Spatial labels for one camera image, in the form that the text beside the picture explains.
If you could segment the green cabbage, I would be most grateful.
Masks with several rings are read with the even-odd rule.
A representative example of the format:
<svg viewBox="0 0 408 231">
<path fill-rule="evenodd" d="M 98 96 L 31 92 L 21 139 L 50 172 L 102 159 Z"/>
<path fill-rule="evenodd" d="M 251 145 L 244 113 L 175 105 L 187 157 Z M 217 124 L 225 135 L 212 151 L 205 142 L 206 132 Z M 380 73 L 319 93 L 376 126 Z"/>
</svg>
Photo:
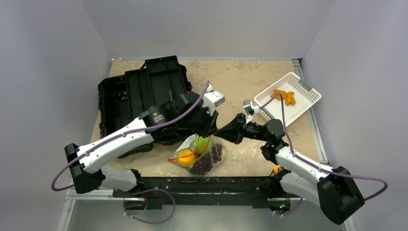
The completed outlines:
<svg viewBox="0 0 408 231">
<path fill-rule="evenodd" d="M 196 154 L 202 154 L 203 152 L 211 151 L 214 147 L 214 140 L 213 138 L 207 137 L 203 138 L 198 135 L 193 135 L 193 139 L 189 145 L 191 150 L 196 149 Z"/>
</svg>

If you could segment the clear zip bag orange zipper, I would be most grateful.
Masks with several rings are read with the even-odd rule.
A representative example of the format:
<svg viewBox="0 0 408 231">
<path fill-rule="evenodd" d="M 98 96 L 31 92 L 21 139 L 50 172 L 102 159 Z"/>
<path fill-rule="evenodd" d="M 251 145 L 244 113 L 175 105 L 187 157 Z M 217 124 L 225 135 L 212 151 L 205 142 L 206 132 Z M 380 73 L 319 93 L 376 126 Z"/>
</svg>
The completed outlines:
<svg viewBox="0 0 408 231">
<path fill-rule="evenodd" d="M 210 137 L 210 138 L 213 138 L 214 144 L 220 143 L 220 144 L 223 145 L 223 154 L 222 154 L 222 160 L 223 160 L 223 157 L 226 156 L 226 153 L 227 153 L 227 149 L 226 149 L 225 145 L 224 145 L 224 144 L 222 143 L 222 141 L 221 141 L 220 139 L 218 139 L 217 137 L 214 137 L 214 136 L 209 136 L 209 137 Z M 177 159 L 178 152 L 179 152 L 180 150 L 190 149 L 190 148 L 189 148 L 189 145 L 190 145 L 192 139 L 193 139 L 193 135 L 190 135 L 190 136 L 178 147 L 178 149 L 176 149 L 176 150 L 174 151 L 173 156 L 167 159 L 167 162 L 172 163 L 172 164 L 174 164 L 174 165 L 176 165 L 176 166 L 178 166 L 178 167 L 180 167 L 180 168 L 182 168 L 182 169 L 184 169 L 184 170 L 186 170 L 186 171 L 188 172 L 188 169 L 189 169 L 193 164 L 192 164 L 192 165 L 189 165 L 189 166 L 182 166 L 182 165 L 179 165 L 179 164 L 177 163 L 176 159 Z M 205 154 L 204 152 L 203 152 L 202 154 L 196 154 L 196 153 L 195 153 L 195 157 L 196 157 L 195 162 L 197 162 L 201 157 L 203 157 L 204 154 Z M 190 175 L 195 176 L 195 177 L 203 177 L 203 176 L 204 176 L 204 175 L 193 175 L 193 174 L 190 174 Z"/>
</svg>

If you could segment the yellow orange fruit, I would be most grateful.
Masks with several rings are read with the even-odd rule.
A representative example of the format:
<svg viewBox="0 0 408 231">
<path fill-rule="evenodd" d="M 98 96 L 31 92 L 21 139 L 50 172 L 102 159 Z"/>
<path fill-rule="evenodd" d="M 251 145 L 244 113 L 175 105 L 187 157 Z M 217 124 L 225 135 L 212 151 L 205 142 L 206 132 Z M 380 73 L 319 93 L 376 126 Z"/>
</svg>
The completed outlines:
<svg viewBox="0 0 408 231">
<path fill-rule="evenodd" d="M 190 149 L 183 149 L 178 152 L 177 163 L 182 166 L 189 166 L 194 164 L 196 160 L 195 153 Z"/>
</svg>

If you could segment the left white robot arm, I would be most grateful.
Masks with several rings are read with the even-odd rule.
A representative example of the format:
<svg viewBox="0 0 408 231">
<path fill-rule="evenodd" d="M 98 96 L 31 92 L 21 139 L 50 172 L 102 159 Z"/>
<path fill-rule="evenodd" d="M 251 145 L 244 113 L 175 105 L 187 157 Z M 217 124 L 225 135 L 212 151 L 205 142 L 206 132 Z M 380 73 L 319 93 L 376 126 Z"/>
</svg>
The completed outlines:
<svg viewBox="0 0 408 231">
<path fill-rule="evenodd" d="M 127 192 L 137 197 L 143 182 L 137 170 L 119 170 L 107 163 L 135 148 L 168 138 L 184 130 L 208 137 L 217 130 L 216 107 L 225 101 L 219 91 L 201 95 L 189 91 L 175 101 L 152 106 L 120 130 L 87 145 L 65 146 L 65 154 L 76 193 L 89 193 L 99 187 Z"/>
</svg>

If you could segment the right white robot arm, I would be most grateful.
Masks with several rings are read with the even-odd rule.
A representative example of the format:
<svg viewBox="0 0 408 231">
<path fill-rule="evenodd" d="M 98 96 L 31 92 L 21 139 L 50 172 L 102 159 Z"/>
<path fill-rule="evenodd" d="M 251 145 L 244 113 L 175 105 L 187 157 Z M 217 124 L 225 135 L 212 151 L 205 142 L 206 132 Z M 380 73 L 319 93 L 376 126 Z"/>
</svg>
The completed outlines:
<svg viewBox="0 0 408 231">
<path fill-rule="evenodd" d="M 365 204 L 346 168 L 319 164 L 294 150 L 283 140 L 285 128 L 278 119 L 259 125 L 247 122 L 245 114 L 240 113 L 214 136 L 234 144 L 241 143 L 244 138 L 264 141 L 260 148 L 264 158 L 285 168 L 284 173 L 271 181 L 271 192 L 277 196 L 292 193 L 313 202 L 334 224 L 344 223 Z"/>
</svg>

